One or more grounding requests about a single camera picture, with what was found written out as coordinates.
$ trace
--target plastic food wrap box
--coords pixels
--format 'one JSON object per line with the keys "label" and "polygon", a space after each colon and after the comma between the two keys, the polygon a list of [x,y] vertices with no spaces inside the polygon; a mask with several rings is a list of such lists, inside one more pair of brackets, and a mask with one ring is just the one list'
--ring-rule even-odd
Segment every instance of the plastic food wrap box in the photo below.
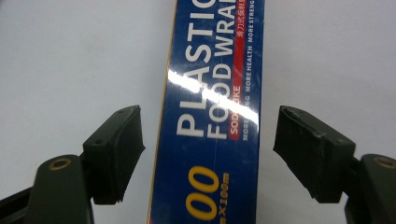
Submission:
{"label": "plastic food wrap box", "polygon": [[263,0],[178,0],[149,224],[256,221]]}

